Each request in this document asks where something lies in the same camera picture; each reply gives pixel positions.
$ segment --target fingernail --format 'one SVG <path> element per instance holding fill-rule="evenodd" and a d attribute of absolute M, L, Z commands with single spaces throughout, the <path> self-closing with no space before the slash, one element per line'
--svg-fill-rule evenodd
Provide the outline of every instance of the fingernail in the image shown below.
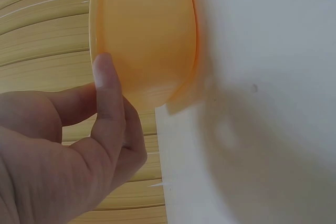
<path fill-rule="evenodd" d="M 98 55 L 93 62 L 92 69 L 96 88 L 108 86 L 114 73 L 111 55 L 108 53 Z"/>

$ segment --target hand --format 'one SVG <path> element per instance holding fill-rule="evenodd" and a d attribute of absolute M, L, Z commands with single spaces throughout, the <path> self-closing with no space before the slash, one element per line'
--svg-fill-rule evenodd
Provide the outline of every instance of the hand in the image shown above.
<path fill-rule="evenodd" d="M 139 116 L 122 96 L 110 55 L 96 58 L 93 75 L 96 86 L 0 95 L 2 223 L 67 223 L 145 163 Z M 96 112 L 90 137 L 61 145 L 63 126 Z"/>

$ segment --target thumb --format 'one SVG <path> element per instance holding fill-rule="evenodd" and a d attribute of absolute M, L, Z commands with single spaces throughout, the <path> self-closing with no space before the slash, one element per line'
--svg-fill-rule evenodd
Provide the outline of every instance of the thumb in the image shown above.
<path fill-rule="evenodd" d="M 95 59 L 93 75 L 97 91 L 97 120 L 91 136 L 71 148 L 80 153 L 91 173 L 109 188 L 124 140 L 123 96 L 109 54 L 101 54 Z"/>

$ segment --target orange plastic bowl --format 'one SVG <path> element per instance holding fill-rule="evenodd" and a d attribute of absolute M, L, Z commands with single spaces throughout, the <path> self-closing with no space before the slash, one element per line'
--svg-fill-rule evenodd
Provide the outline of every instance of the orange plastic bowl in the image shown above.
<path fill-rule="evenodd" d="M 163 105 L 191 75 L 193 0 L 91 0 L 90 52 L 109 52 L 124 96 L 140 110 Z"/>

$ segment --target finger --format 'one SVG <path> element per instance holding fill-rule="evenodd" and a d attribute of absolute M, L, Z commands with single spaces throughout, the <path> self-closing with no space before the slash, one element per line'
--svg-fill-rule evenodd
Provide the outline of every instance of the finger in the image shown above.
<path fill-rule="evenodd" d="M 93 83 L 45 95 L 53 103 L 63 126 L 82 122 L 97 112 L 96 89 Z"/>
<path fill-rule="evenodd" d="M 147 160 L 147 151 L 139 115 L 124 98 L 126 119 L 125 143 L 119 154 L 111 190 L 129 181 Z"/>
<path fill-rule="evenodd" d="M 109 54 L 97 56 L 93 63 L 97 92 L 97 120 L 91 131 L 116 164 L 125 131 L 125 113 L 121 84 Z"/>
<path fill-rule="evenodd" d="M 124 98 L 124 110 L 126 120 L 124 147 L 133 151 L 143 151 L 145 141 L 139 114 L 126 98 Z"/>

